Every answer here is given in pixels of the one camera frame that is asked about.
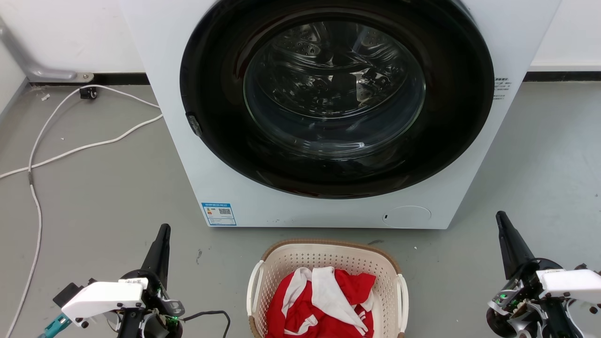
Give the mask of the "round white filter cover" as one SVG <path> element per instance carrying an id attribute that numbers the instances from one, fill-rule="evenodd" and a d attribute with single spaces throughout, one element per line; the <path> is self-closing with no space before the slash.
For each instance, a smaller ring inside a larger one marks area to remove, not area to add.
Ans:
<path id="1" fill-rule="evenodd" d="M 428 229 L 431 212 L 421 206 L 399 206 L 384 213 L 384 224 L 397 229 Z"/>

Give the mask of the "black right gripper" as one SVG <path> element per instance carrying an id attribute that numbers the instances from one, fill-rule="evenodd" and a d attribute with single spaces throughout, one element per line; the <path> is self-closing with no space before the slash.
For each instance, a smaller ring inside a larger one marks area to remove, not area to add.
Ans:
<path id="1" fill-rule="evenodd" d="M 503 210 L 496 212 L 496 222 L 507 284 L 488 303 L 486 322 L 500 338 L 550 338 L 537 271 L 560 265 L 535 258 Z"/>

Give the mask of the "cream perforated laundry basket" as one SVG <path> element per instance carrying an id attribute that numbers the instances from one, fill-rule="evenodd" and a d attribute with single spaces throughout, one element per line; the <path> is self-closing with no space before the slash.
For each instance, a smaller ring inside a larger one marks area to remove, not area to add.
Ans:
<path id="1" fill-rule="evenodd" d="M 350 274 L 374 275 L 374 338 L 406 338 L 408 286 L 397 261 L 375 246 L 326 239 L 283 240 L 256 263 L 246 299 L 254 338 L 265 338 L 268 332 L 266 313 L 277 285 L 302 267 L 334 267 Z"/>

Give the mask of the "red and white garment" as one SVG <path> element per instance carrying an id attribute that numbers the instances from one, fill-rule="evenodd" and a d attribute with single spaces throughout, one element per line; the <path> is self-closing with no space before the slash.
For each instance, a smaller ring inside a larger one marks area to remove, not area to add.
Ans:
<path id="1" fill-rule="evenodd" d="M 277 287 L 265 338 L 373 338 L 376 276 L 298 268 Z"/>

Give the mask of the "black round washer door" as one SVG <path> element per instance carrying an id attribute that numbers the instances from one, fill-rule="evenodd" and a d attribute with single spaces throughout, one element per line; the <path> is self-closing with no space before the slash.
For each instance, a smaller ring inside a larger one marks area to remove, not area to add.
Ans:
<path id="1" fill-rule="evenodd" d="M 387 147 L 365 157 L 325 160 L 266 138 L 246 107 L 243 81 L 257 51 L 298 25 L 344 21 L 401 41 L 420 64 L 423 109 Z M 200 138 L 241 175 L 274 190 L 321 199 L 389 194 L 429 179 L 472 144 L 493 103 L 489 48 L 455 0 L 219 0 L 183 52 L 180 92 Z"/>

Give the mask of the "steel washer drum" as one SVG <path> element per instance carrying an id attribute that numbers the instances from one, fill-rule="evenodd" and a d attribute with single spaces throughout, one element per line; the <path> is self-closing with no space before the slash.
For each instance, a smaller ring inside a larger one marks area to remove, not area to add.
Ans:
<path id="1" fill-rule="evenodd" d="M 418 118 L 426 83 L 401 41 L 358 22 L 298 25 L 267 41 L 243 81 L 247 110 L 277 146 L 325 160 L 365 157 Z"/>

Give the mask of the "small printed text sticker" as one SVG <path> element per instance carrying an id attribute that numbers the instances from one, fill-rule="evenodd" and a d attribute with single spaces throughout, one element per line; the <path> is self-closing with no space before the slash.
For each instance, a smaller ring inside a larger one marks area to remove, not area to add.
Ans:
<path id="1" fill-rule="evenodd" d="M 493 100 L 503 100 L 511 89 L 512 82 L 508 77 L 496 77 L 494 79 Z"/>

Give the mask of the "grey drain pipe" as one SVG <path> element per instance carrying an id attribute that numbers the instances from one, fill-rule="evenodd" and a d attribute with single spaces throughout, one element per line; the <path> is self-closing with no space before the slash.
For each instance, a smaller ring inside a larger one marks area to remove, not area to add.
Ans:
<path id="1" fill-rule="evenodd" d="M 41 65 L 18 43 L 2 17 L 0 17 L 0 41 L 21 67 L 30 83 L 87 84 L 94 80 L 95 75 L 91 72 L 58 70 Z"/>

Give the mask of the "blue energy label sticker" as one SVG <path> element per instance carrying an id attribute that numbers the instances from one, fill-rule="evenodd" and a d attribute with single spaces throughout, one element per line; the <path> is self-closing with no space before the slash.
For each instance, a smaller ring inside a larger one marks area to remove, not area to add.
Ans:
<path id="1" fill-rule="evenodd" d="M 233 227 L 237 225 L 233 209 L 229 203 L 201 203 L 208 226 Z"/>

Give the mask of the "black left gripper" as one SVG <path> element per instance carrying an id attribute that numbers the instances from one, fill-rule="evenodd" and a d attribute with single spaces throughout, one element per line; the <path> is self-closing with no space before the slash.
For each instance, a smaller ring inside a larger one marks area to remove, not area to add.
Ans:
<path id="1" fill-rule="evenodd" d="M 125 274 L 122 279 L 148 278 L 142 292 L 145 307 L 120 310 L 120 338 L 181 338 L 179 316 L 185 312 L 180 301 L 167 294 L 170 261 L 171 226 L 162 224 L 150 245 L 142 270 Z"/>

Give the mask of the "white front-load washing machine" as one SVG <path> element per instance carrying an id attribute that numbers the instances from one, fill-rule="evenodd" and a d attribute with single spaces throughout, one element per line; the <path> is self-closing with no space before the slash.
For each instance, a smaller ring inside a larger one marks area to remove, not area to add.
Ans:
<path id="1" fill-rule="evenodd" d="M 220 160 L 188 124 L 180 92 L 183 52 L 193 30 L 219 0 L 120 0 L 120 7 L 161 107 L 198 205 L 229 203 L 238 227 L 392 228 L 382 216 L 399 206 L 431 212 L 428 229 L 446 229 L 474 180 L 520 83 L 562 0 L 455 0 L 479 28 L 494 79 L 511 89 L 493 100 L 489 116 L 457 160 L 418 184 L 358 199 L 321 199 L 274 190 Z"/>

